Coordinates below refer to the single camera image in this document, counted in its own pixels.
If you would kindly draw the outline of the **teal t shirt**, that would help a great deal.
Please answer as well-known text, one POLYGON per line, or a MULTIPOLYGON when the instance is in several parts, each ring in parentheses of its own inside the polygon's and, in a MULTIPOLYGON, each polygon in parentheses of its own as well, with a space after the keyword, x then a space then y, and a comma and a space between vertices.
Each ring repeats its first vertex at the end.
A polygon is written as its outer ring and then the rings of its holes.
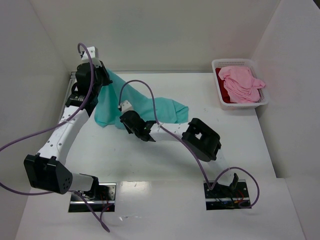
POLYGON ((188 122, 188 106, 164 97, 156 97, 153 102, 151 98, 143 95, 130 84, 125 84, 125 81, 111 70, 108 69, 107 73, 112 84, 101 88, 94 112, 94 120, 100 127, 114 125, 118 129, 125 129, 123 123, 120 122, 121 112, 118 109, 118 104, 123 101, 128 101, 144 121, 155 120, 153 109, 155 106, 157 119, 161 123, 188 122))

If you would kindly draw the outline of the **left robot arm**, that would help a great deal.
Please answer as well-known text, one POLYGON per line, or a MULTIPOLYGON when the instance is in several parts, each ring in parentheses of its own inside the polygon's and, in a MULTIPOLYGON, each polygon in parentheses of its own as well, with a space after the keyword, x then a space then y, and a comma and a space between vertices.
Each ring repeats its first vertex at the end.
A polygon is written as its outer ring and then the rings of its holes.
POLYGON ((94 67, 89 63, 77 67, 76 83, 60 119, 62 125, 53 131, 37 154, 29 154, 23 161, 33 188, 61 195, 79 191, 90 199, 102 191, 96 176, 71 173, 65 167, 74 140, 98 104, 101 88, 112 83, 103 62, 94 60, 93 63, 94 67))

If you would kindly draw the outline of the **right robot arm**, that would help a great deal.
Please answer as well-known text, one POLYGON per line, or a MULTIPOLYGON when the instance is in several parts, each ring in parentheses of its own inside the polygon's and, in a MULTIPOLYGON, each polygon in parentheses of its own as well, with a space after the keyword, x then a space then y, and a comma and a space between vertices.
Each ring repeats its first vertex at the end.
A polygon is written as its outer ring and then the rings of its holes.
POLYGON ((214 185, 215 192, 226 197, 235 193, 239 177, 231 171, 223 155, 220 135, 200 119, 193 118, 189 123, 157 123, 143 120, 134 110, 123 113, 119 119, 129 134, 144 142, 182 141, 199 161, 208 163, 215 176, 226 170, 214 185))

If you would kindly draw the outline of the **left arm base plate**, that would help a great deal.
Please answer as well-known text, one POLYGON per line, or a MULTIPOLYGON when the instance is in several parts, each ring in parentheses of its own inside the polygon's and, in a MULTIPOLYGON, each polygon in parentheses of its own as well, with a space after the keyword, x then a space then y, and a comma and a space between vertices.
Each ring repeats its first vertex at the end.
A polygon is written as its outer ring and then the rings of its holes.
MULTIPOLYGON (((89 196, 83 191, 81 192, 81 195, 87 201, 94 212, 100 213, 102 210, 104 210, 108 213, 115 211, 116 190, 116 183, 100 183, 98 193, 95 196, 89 196)), ((68 212, 88 213, 90 212, 90 210, 80 196, 72 193, 70 197, 68 212)))

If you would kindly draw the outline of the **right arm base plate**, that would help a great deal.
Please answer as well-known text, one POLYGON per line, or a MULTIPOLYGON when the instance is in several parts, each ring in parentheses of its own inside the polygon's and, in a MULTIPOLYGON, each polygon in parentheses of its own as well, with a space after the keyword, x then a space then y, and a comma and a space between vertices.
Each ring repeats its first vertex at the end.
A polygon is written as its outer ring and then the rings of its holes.
POLYGON ((213 210, 235 210, 251 205, 251 200, 244 179, 238 181, 235 190, 228 192, 223 187, 216 184, 213 190, 210 190, 207 183, 203 183, 205 206, 207 211, 213 210))

